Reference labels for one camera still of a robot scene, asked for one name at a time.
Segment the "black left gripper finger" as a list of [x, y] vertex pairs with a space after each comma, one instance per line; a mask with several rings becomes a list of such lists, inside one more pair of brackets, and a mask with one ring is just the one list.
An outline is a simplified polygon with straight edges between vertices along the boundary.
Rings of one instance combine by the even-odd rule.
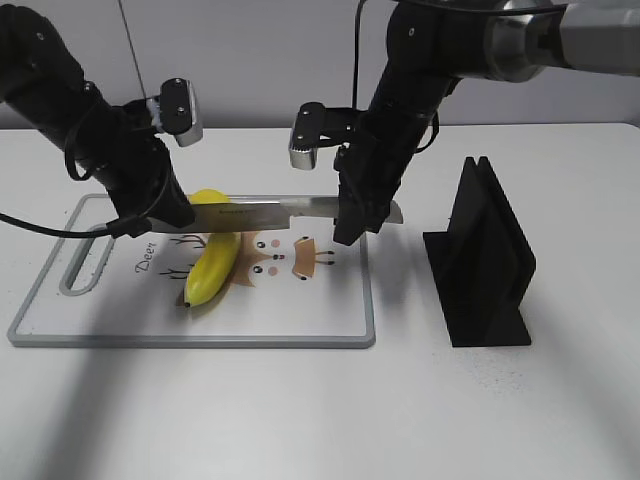
[[185, 231], [196, 220], [196, 214], [174, 174], [168, 174], [153, 199], [151, 206], [144, 212], [151, 230], [158, 233], [176, 233]]

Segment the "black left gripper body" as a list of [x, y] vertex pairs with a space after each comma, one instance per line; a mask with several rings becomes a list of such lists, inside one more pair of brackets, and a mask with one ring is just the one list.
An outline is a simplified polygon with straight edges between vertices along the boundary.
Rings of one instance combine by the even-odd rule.
[[106, 165], [96, 175], [120, 217], [171, 216], [168, 150], [157, 137], [159, 101], [140, 99], [112, 109], [116, 127], [108, 137]]

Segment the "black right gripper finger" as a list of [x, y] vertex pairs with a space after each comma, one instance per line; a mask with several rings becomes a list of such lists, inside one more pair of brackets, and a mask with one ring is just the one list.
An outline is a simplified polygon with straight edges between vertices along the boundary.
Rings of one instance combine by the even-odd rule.
[[366, 230], [365, 213], [362, 202], [349, 189], [340, 189], [333, 241], [341, 245], [352, 245], [358, 240]]
[[367, 231], [378, 233], [391, 214], [392, 199], [371, 198], [367, 201]]

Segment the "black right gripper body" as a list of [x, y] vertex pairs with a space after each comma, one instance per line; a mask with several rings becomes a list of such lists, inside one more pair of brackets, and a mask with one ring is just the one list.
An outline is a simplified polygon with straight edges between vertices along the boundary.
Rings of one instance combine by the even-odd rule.
[[360, 113], [348, 146], [334, 161], [341, 204], [357, 210], [389, 209], [424, 134], [421, 112]]

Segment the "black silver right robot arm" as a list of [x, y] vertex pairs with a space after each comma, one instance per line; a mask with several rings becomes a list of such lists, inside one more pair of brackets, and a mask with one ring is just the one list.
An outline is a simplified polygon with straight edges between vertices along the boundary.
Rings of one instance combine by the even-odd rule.
[[351, 109], [339, 153], [333, 238], [378, 232], [443, 100], [464, 79], [527, 82], [547, 68], [637, 76], [636, 1], [401, 1], [369, 106]]

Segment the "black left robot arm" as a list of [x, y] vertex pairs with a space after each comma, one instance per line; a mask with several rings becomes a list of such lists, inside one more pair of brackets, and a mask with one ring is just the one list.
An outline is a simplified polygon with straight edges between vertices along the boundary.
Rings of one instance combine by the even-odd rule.
[[54, 25], [26, 6], [1, 7], [1, 101], [63, 153], [68, 176], [95, 180], [131, 236], [154, 221], [172, 227], [196, 215], [181, 188], [162, 134], [190, 146], [203, 136], [195, 90], [181, 77], [157, 95], [111, 105], [86, 79]]

